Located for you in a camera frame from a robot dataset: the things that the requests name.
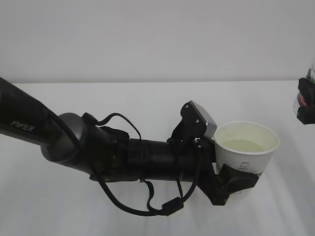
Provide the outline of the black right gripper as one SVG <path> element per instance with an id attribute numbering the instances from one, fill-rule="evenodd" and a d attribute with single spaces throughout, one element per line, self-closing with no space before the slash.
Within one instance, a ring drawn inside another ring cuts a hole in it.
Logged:
<path id="1" fill-rule="evenodd" d="M 307 107 L 299 107 L 297 118 L 304 124 L 315 124 L 315 84 L 306 79 L 299 79 L 298 89 Z"/>

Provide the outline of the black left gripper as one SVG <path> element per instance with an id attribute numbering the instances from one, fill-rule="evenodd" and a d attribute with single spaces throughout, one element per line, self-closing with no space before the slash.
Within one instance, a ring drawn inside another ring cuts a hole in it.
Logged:
<path id="1" fill-rule="evenodd" d="M 253 188 L 258 175 L 223 164 L 218 176 L 213 168 L 214 142 L 204 139 L 177 141 L 177 184 L 181 205 L 199 188 L 214 206 L 226 204 L 228 194 Z"/>

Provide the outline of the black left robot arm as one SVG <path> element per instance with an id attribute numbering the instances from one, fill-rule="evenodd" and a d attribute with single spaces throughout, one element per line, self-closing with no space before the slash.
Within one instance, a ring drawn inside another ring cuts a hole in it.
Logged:
<path id="1" fill-rule="evenodd" d="M 227 165 L 216 172 L 217 128 L 197 103 L 181 108 L 181 121 L 166 142 L 132 139 L 85 113 L 54 114 L 40 101 L 5 79 L 0 81 L 0 132 L 40 146 L 50 162 L 87 173 L 101 186 L 109 182 L 152 180 L 191 182 L 215 206 L 240 190 L 253 188 L 259 176 Z"/>

